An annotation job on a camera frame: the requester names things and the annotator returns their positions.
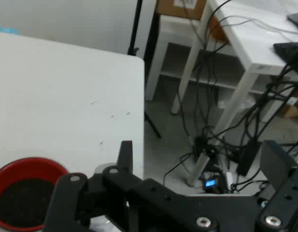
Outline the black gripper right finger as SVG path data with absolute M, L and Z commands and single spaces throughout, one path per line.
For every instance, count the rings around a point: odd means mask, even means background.
M 298 226 L 298 163 L 273 140 L 262 143 L 260 170 L 275 193 L 261 210 L 262 232 L 293 232 Z

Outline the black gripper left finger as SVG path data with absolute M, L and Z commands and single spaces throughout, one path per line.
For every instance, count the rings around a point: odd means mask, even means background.
M 56 183 L 43 229 L 87 232 L 92 218 L 105 216 L 123 232 L 216 232 L 219 223 L 203 216 L 195 197 L 176 194 L 132 172 L 132 141 L 122 141 L 116 165 L 88 178 L 67 174 Z

